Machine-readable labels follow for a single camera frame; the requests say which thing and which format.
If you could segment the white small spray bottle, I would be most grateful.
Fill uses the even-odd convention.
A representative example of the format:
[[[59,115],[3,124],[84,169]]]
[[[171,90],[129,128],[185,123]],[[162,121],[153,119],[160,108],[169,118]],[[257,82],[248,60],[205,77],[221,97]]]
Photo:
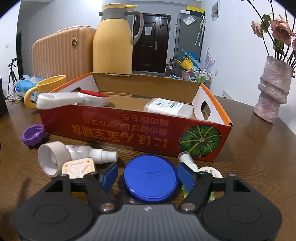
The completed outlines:
[[[95,164],[117,163],[118,154],[114,151],[105,151],[103,149],[93,149],[91,146],[65,146],[70,153],[71,160],[91,158]]]

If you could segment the white round disc device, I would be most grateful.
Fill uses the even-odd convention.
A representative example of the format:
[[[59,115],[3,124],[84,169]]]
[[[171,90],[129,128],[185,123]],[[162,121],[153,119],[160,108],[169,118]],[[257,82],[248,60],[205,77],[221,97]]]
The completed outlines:
[[[204,166],[199,169],[200,172],[207,172],[211,174],[214,178],[223,178],[222,174],[215,168],[210,166]]]

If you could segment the beige square charger plug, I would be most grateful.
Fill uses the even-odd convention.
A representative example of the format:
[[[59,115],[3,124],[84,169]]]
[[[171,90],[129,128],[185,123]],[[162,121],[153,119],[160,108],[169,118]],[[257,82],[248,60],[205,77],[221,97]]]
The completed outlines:
[[[63,164],[62,174],[69,175],[70,179],[83,178],[84,175],[96,171],[91,158],[68,161]]]

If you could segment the blue round jar lid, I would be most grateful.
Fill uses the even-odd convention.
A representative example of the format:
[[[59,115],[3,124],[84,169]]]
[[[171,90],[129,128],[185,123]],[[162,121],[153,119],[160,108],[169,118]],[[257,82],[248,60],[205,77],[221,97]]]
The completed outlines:
[[[127,191],[145,202],[162,202],[177,189],[177,168],[157,155],[141,155],[130,160],[123,171]]]

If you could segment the white tape roll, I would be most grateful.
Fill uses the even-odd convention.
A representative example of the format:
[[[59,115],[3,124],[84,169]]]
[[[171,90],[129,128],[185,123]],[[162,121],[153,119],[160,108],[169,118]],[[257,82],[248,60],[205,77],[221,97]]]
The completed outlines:
[[[63,164],[71,161],[71,156],[66,146],[56,141],[39,147],[38,161],[43,172],[54,178],[62,173]]]

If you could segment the clear jar blue lid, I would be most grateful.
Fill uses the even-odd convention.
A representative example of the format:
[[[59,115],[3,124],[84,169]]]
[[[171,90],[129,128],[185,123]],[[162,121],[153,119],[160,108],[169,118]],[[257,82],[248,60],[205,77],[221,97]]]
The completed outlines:
[[[144,112],[191,118],[193,106],[178,101],[154,98],[144,106]]]

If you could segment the red white lint brush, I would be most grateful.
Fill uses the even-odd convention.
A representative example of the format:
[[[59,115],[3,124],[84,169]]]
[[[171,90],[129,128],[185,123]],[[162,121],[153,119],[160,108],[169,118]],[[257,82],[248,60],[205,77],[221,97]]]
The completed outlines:
[[[100,92],[90,90],[80,90],[79,92],[55,92],[42,93],[39,95],[36,106],[37,109],[53,109],[71,104],[81,104],[87,106],[108,106],[110,97]]]

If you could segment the purple ridged cap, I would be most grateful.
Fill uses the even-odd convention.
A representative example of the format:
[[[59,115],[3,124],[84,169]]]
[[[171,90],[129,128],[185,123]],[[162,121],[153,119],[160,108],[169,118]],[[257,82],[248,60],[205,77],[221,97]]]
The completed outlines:
[[[45,127],[42,124],[35,124],[22,133],[21,140],[27,147],[32,147],[41,143],[45,137]]]

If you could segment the red cardboard pumpkin box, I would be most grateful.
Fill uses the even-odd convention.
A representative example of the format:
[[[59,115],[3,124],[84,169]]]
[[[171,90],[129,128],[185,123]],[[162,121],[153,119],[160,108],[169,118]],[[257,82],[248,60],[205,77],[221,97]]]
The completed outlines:
[[[202,83],[141,74],[88,73],[56,92],[67,94],[77,88],[107,94],[110,103],[41,110],[47,132],[172,157],[187,151],[195,159],[214,161],[232,129],[229,116]],[[192,111],[188,117],[146,112],[145,106],[155,98],[188,104]]]

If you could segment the yellow ceramic mug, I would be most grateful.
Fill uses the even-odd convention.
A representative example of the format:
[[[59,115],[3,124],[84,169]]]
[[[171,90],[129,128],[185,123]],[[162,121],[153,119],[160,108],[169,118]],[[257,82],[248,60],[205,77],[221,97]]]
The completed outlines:
[[[38,94],[48,93],[67,82],[66,75],[57,75],[53,77],[46,78],[36,84],[36,86],[30,88],[23,98],[24,105],[28,109],[36,109],[36,104],[31,101],[31,95],[33,92],[37,91]]]

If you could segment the yellow watering can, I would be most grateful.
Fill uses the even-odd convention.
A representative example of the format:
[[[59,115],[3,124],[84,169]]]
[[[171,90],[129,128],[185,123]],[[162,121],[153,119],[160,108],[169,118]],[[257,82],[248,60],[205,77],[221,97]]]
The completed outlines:
[[[178,59],[175,59],[175,61],[186,71],[190,71],[194,67],[192,61],[188,58],[185,58],[183,62]]]

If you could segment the pink textured vase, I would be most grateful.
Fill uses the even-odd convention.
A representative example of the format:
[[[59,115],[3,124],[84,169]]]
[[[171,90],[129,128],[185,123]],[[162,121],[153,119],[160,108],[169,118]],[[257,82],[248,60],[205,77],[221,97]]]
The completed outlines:
[[[272,56],[266,57],[266,63],[258,85],[260,95],[254,107],[254,113],[258,117],[268,123],[273,124],[275,122],[280,105],[287,103],[292,74],[293,69],[284,61]]]

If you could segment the dark brown door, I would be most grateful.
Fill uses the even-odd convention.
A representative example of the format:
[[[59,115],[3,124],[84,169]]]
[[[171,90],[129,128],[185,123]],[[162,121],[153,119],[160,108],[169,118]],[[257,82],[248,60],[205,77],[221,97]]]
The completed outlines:
[[[170,15],[143,14],[144,28],[133,46],[132,70],[165,73],[170,32]]]

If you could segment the yellow thermos jug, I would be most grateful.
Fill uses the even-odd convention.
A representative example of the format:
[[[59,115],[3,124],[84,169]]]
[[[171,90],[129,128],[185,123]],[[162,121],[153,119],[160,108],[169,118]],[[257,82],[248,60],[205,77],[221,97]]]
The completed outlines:
[[[144,17],[136,5],[106,4],[93,39],[93,72],[132,74],[132,51],[144,28]],[[132,35],[128,16],[139,16],[140,26]]]

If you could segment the pink ribbed small suitcase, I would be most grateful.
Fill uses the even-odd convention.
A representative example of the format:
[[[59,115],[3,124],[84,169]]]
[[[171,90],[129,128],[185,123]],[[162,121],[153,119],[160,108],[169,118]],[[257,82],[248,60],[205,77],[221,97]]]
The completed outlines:
[[[73,26],[36,40],[32,46],[34,76],[66,75],[70,81],[92,72],[95,32],[91,26]]]

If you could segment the black tripod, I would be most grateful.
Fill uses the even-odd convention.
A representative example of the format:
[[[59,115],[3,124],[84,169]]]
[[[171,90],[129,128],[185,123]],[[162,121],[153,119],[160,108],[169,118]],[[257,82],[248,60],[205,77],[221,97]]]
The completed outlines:
[[[8,65],[9,68],[9,80],[8,80],[8,92],[6,99],[9,100],[11,97],[13,97],[16,94],[16,85],[18,83],[15,72],[13,68],[16,68],[15,62],[18,60],[18,58],[14,58],[11,60],[11,63]]]

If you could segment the grey refrigerator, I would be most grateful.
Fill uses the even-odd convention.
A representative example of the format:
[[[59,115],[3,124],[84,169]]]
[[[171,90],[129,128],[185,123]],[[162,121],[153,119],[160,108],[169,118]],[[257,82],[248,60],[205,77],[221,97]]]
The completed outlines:
[[[185,56],[185,53],[182,52],[182,50],[194,53],[200,61],[202,43],[199,44],[200,39],[197,41],[197,36],[204,15],[204,13],[194,11],[191,11],[190,15],[187,13],[179,13],[177,18],[173,66],[171,70],[172,75],[182,77],[182,68],[175,61],[175,59],[183,60],[182,56]]]

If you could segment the dried pink roses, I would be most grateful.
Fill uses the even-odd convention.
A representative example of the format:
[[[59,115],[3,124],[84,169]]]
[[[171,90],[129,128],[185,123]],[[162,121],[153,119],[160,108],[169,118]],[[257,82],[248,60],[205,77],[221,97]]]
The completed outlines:
[[[287,63],[295,70],[295,20],[289,24],[287,10],[285,15],[276,15],[273,1],[268,1],[270,11],[261,14],[255,7],[253,1],[248,1],[259,16],[258,21],[251,22],[252,32],[263,40],[268,56]]]

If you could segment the white board against wall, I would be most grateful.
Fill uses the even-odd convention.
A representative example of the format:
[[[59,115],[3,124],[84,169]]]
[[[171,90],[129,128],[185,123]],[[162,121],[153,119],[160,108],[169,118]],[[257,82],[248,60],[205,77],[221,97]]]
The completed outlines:
[[[222,97],[226,99],[234,100],[234,98],[226,90],[223,90]]]

